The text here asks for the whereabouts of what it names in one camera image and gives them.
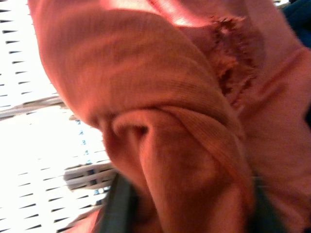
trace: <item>wicker weave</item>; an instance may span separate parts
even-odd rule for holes
[[[0,232],[65,232],[104,205],[115,171],[101,133],[37,101],[57,96],[27,1],[0,0]]]

